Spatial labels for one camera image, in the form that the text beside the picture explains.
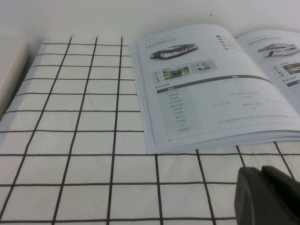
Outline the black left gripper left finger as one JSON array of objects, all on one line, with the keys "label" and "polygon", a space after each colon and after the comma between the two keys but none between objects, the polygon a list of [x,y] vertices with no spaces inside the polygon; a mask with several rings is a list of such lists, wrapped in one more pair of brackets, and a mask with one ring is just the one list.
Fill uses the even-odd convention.
[{"label": "black left gripper left finger", "polygon": [[234,210],[239,225],[292,225],[293,211],[284,194],[293,178],[273,166],[238,171]]}]

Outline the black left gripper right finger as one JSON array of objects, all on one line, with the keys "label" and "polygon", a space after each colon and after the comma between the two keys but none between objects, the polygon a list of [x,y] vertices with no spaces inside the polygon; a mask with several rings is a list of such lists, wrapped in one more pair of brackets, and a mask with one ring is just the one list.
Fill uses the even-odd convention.
[{"label": "black left gripper right finger", "polygon": [[261,173],[290,220],[300,224],[300,182],[281,170],[265,165]]}]

